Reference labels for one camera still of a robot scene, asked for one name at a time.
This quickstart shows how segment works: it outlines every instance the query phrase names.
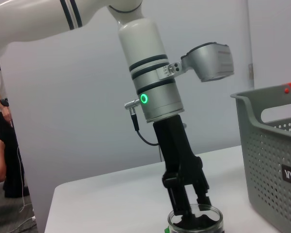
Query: basket handle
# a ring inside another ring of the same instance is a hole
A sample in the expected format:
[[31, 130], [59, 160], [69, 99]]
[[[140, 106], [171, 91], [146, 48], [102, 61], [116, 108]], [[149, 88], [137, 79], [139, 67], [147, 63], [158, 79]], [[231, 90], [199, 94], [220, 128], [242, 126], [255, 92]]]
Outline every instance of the basket handle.
[[247, 97], [251, 102], [255, 117], [262, 123], [261, 114], [265, 109], [291, 104], [291, 83], [241, 92], [231, 96], [236, 99]]

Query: black pants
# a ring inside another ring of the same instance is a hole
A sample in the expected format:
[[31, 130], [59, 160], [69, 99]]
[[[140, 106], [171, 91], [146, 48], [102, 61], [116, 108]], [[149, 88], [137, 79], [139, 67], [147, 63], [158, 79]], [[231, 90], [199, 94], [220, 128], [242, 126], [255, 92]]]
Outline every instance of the black pants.
[[6, 179], [4, 182], [4, 190], [6, 193], [19, 194], [22, 192], [22, 183], [24, 185], [24, 167], [19, 153], [15, 130], [5, 121], [1, 112], [0, 140], [5, 143]]

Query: jar rim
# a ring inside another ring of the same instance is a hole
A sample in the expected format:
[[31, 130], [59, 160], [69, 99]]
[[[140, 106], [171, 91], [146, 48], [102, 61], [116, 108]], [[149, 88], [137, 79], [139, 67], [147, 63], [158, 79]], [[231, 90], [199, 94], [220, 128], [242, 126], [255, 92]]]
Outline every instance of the jar rim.
[[180, 228], [180, 227], [175, 226], [175, 225], [171, 222], [172, 217], [175, 216], [174, 211], [172, 211], [172, 212], [170, 212], [170, 214], [168, 215], [168, 224], [169, 224], [169, 226], [172, 226], [176, 231], [186, 231], [187, 233], [198, 233], [198, 232], [203, 233], [203, 232], [205, 232], [205, 231], [215, 230], [216, 227], [219, 227], [219, 226], [222, 224], [222, 222], [223, 222], [223, 214], [222, 214], [222, 212], [221, 212], [219, 209], [217, 209], [217, 208], [215, 208], [215, 207], [213, 207], [213, 206], [210, 206], [210, 205], [204, 205], [204, 204], [191, 204], [190, 206], [191, 206], [191, 208], [192, 208], [192, 207], [204, 207], [204, 208], [208, 208], [209, 210], [211, 210], [211, 211], [213, 211], [213, 212], [216, 212], [216, 213], [219, 215], [220, 218], [219, 218], [219, 220], [217, 221], [217, 223], [214, 224], [214, 225], [212, 225], [211, 227], [208, 227], [208, 228], [205, 228], [205, 229], [202, 229], [202, 230], [186, 230], [186, 229], [183, 229], [183, 228]]

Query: clear glass jar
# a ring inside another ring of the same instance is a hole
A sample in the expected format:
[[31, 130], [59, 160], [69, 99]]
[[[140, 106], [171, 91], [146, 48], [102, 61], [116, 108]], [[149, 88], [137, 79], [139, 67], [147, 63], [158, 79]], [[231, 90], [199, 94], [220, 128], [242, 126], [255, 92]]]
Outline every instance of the clear glass jar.
[[216, 221], [212, 226], [205, 229], [198, 230], [185, 230], [175, 226], [181, 221], [182, 216], [175, 216], [174, 211], [172, 211], [168, 216], [168, 224], [170, 233], [224, 233], [223, 228], [223, 215], [220, 210], [209, 205], [194, 204], [191, 205], [192, 214], [195, 217], [200, 217], [202, 215], [208, 216], [211, 220]]

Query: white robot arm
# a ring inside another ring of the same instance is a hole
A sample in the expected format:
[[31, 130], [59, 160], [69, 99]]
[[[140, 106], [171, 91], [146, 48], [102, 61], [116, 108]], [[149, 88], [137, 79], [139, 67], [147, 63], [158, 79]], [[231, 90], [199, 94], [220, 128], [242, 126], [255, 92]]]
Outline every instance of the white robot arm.
[[33, 41], [67, 32], [87, 24], [101, 7], [119, 24], [119, 38], [129, 65], [138, 100], [126, 105], [136, 131], [133, 109], [141, 104], [147, 122], [154, 122], [166, 163], [163, 184], [168, 189], [175, 215], [183, 215], [179, 226], [200, 227], [190, 208], [184, 186], [192, 184], [200, 204], [210, 204], [202, 162], [195, 157], [179, 113], [182, 101], [175, 77], [193, 69], [202, 82], [230, 76], [234, 72], [227, 45], [207, 43], [169, 64], [158, 28], [141, 13], [142, 0], [8, 0], [0, 4], [0, 54], [14, 41]]

